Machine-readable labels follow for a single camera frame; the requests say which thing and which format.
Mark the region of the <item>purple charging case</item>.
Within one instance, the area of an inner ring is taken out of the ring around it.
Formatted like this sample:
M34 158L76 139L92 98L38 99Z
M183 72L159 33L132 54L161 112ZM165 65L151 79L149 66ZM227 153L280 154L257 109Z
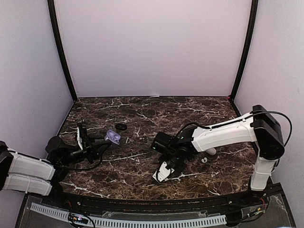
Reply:
M121 139L121 135L112 130L107 131L107 133L104 137L105 141L110 141L111 143L116 144L116 145L119 145L120 139Z

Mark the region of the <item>black earbud charging case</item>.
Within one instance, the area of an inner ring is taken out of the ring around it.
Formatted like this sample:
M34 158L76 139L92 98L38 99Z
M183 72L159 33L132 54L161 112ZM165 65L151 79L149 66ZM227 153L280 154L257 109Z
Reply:
M125 131L125 130L127 130L127 125L124 123L117 123L115 125L115 128L119 131Z

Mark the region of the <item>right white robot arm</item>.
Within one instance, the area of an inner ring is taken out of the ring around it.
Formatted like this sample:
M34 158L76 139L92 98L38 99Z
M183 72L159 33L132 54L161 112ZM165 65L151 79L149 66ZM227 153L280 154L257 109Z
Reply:
M288 140L283 139L280 123L274 114L288 119L283 113L268 111L261 105L238 118L218 124L203 126L191 122L182 127L175 135L158 132L151 148L161 154L160 165L153 174L158 183L172 174L179 175L185 169L185 160L200 152L216 154L216 148L236 143L257 143L258 153L255 168L250 179L250 190L242 196L247 206L253 206L261 198L261 191L285 153Z

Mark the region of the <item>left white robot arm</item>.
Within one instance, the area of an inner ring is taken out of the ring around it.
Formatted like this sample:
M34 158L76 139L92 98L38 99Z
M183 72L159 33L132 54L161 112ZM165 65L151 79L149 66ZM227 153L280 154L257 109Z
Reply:
M84 171L83 168L71 168L84 160L93 163L102 160L102 154L112 145L109 140L95 142L84 136L78 145L64 143L59 136L52 137L47 146L48 159L38 159L11 150L4 141L0 143L0 188L25 193L48 196L57 207L67 203L67 196L62 193L59 184L70 171Z

